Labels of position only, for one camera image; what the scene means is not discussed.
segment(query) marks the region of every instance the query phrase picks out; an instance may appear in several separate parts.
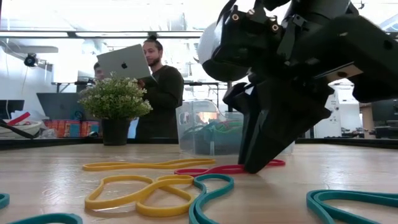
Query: teal rubber band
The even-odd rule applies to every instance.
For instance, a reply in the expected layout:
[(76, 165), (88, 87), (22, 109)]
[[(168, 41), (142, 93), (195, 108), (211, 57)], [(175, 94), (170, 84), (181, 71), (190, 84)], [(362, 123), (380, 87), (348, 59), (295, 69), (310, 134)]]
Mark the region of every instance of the teal rubber band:
[[(206, 179), (221, 179), (228, 182), (224, 187), (207, 193), (206, 185), (202, 183)], [(223, 174), (206, 174), (201, 175), (193, 180), (194, 186), (201, 190), (200, 195), (193, 201), (189, 208), (189, 223), (190, 224), (217, 224), (217, 222), (209, 219), (203, 213), (201, 208), (210, 200), (218, 198), (224, 194), (227, 194), (234, 188), (234, 179), (230, 176)]]
[(83, 224), (83, 220), (75, 214), (53, 213), (46, 215), (38, 215), (8, 224), (49, 224), (49, 223), (63, 223), (63, 224)]
[(335, 224), (334, 219), (345, 223), (376, 224), (373, 220), (332, 207), (323, 201), (352, 200), (398, 207), (398, 194), (358, 192), (351, 190), (313, 190), (307, 193), (307, 207), (311, 209), (325, 224)]
[(0, 209), (7, 207), (10, 204), (9, 194), (0, 194)]

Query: clear plastic bin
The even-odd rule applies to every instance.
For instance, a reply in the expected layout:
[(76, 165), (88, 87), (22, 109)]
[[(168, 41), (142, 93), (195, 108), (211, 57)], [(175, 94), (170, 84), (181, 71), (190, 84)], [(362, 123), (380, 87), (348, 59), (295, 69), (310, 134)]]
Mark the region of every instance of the clear plastic bin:
[(239, 154), (243, 114), (221, 114), (213, 102), (196, 100), (184, 102), (176, 115), (182, 152), (204, 156)]

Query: laptop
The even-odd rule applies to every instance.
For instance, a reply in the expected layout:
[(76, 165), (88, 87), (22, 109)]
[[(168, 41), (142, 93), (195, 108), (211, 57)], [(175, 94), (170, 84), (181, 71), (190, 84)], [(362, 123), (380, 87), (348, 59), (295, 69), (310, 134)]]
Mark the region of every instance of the laptop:
[(78, 93), (36, 93), (43, 111), (50, 119), (70, 119), (78, 121), (98, 120), (88, 114), (77, 101)]
[(151, 77), (141, 44), (98, 55), (97, 59), (105, 78), (111, 78), (111, 72), (116, 72), (118, 77)]

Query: rubber band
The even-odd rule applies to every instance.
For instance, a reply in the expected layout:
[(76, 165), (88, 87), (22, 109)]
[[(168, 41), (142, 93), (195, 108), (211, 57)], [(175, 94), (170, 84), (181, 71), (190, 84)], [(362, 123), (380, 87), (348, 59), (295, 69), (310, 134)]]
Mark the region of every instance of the rubber band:
[(83, 170), (87, 171), (104, 171), (116, 169), (179, 169), (184, 167), (215, 164), (214, 159), (178, 159), (168, 162), (158, 163), (131, 163), (131, 162), (97, 162), (85, 164)]
[(0, 209), (7, 207), (10, 204), (9, 194), (0, 194)]
[(13, 119), (13, 120), (9, 121), (9, 122), (7, 123), (7, 125), (8, 125), (8, 126), (13, 126), (13, 125), (15, 125), (15, 124), (17, 124), (17, 123), (20, 123), (21, 121), (25, 120), (25, 119), (28, 118), (29, 116), (30, 116), (30, 113), (29, 113), (29, 112), (26, 112), (26, 113), (20, 115), (19, 117), (17, 117), (16, 119)]
[(345, 223), (376, 224), (378, 222), (332, 207), (323, 201), (352, 200), (398, 207), (398, 194), (359, 192), (350, 190), (313, 190), (307, 193), (307, 207), (325, 224), (334, 224), (334, 219)]
[[(124, 181), (124, 180), (139, 180), (148, 183), (149, 185), (143, 189), (111, 200), (95, 200), (103, 191), (104, 185), (110, 182)], [(156, 180), (139, 175), (117, 175), (106, 177), (101, 180), (100, 185), (85, 199), (85, 207), (88, 209), (103, 209), (114, 208), (125, 205), (131, 202), (136, 202), (136, 210), (142, 215), (149, 217), (171, 217), (188, 212), (190, 205), (194, 201), (194, 196), (183, 190), (171, 187), (173, 184), (192, 184), (193, 177), (189, 175), (166, 175), (159, 177)], [(185, 200), (187, 203), (175, 207), (149, 207), (142, 203), (150, 196), (156, 189), (162, 189), (171, 194), (175, 194)]]
[[(221, 179), (227, 181), (227, 185), (224, 187), (207, 193), (206, 185), (202, 183), (206, 179)], [(209, 219), (202, 211), (202, 207), (215, 198), (218, 198), (224, 194), (227, 194), (234, 188), (234, 179), (223, 174), (207, 174), (196, 177), (193, 180), (194, 186), (201, 190), (200, 195), (195, 199), (189, 208), (189, 223), (190, 224), (217, 224), (217, 222)]]
[[(284, 166), (285, 161), (273, 159), (267, 166)], [(211, 169), (179, 169), (175, 170), (174, 174), (177, 175), (190, 175), (192, 177), (197, 177), (199, 175), (205, 174), (243, 174), (246, 173), (244, 170), (244, 165), (225, 165), (213, 167)]]
[(63, 223), (63, 224), (83, 224), (83, 220), (75, 214), (66, 213), (53, 213), (38, 215), (8, 224), (50, 224), (50, 223)]

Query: colorful box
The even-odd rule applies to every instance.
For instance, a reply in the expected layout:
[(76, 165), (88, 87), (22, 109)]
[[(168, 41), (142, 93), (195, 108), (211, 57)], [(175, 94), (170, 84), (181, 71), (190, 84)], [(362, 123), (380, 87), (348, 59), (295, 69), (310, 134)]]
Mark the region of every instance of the colorful box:
[(98, 121), (82, 121), (80, 137), (87, 137), (93, 131), (98, 133), (99, 130), (100, 130), (100, 122), (98, 122)]
[(57, 120), (57, 137), (59, 138), (78, 138), (80, 137), (80, 121)]
[(52, 121), (49, 119), (44, 119), (43, 123), (46, 127), (48, 127), (49, 129), (52, 129)]

